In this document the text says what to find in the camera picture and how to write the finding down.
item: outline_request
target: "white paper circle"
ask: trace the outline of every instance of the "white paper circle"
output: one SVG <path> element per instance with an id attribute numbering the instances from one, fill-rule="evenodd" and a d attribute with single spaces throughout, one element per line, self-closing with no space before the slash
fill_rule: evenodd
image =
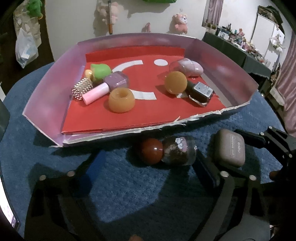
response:
<path id="1" fill-rule="evenodd" d="M 154 64 L 157 66 L 166 66 L 168 65 L 168 62 L 164 59 L 156 59 L 154 60 Z"/>

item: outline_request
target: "pink bottle cap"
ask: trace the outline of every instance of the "pink bottle cap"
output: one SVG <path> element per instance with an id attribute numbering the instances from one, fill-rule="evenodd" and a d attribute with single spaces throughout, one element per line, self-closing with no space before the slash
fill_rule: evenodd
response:
<path id="1" fill-rule="evenodd" d="M 89 105 L 109 92 L 109 86 L 106 83 L 102 83 L 96 88 L 93 88 L 89 92 L 86 92 L 84 95 L 82 95 L 82 99 L 86 105 Z"/>
<path id="2" fill-rule="evenodd" d="M 186 77 L 197 77 L 203 73 L 201 65 L 188 58 L 183 58 L 178 61 L 174 61 L 170 64 L 170 71 L 180 71 Z"/>

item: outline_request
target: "metal screw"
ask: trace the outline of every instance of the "metal screw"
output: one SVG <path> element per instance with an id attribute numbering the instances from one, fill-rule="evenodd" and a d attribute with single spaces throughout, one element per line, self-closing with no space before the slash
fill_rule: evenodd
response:
<path id="1" fill-rule="evenodd" d="M 250 175 L 249 176 L 249 179 L 252 180 L 252 181 L 256 181 L 257 180 L 257 177 L 255 177 L 254 175 Z"/>
<path id="2" fill-rule="evenodd" d="M 221 172 L 220 172 L 220 175 L 221 175 L 222 177 L 229 177 L 229 173 L 226 172 L 226 171 L 221 171 Z"/>
<path id="3" fill-rule="evenodd" d="M 46 179 L 46 176 L 45 175 L 41 175 L 40 177 L 39 177 L 39 180 L 40 181 L 44 181 Z"/>
<path id="4" fill-rule="evenodd" d="M 67 176 L 68 177 L 73 177 L 75 175 L 75 171 L 68 171 Z"/>

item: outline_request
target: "nail polish label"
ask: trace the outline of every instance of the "nail polish label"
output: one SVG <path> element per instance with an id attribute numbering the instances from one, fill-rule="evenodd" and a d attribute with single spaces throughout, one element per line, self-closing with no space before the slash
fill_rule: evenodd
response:
<path id="1" fill-rule="evenodd" d="M 193 88 L 207 98 L 213 93 L 213 90 L 210 87 L 201 82 L 198 82 Z"/>
<path id="2" fill-rule="evenodd" d="M 176 138 L 175 143 L 178 145 L 179 150 L 181 150 L 182 152 L 187 151 L 187 142 L 184 137 Z"/>

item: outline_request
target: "white paper strip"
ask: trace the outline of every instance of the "white paper strip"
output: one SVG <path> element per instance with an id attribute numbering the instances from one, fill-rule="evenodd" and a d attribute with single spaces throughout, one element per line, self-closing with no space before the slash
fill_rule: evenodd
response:
<path id="1" fill-rule="evenodd" d="M 120 64 L 120 65 L 116 66 L 114 69 L 112 69 L 112 71 L 113 72 L 123 71 L 124 69 L 126 69 L 128 67 L 131 67 L 131 66 L 134 66 L 134 65 L 141 65 L 141 64 L 143 64 L 142 60 L 134 60 L 134 61 L 130 61 L 130 62 Z"/>
<path id="2" fill-rule="evenodd" d="M 135 90 L 131 90 L 131 92 L 133 92 L 133 95 L 137 100 L 156 100 L 154 92 L 142 92 Z"/>

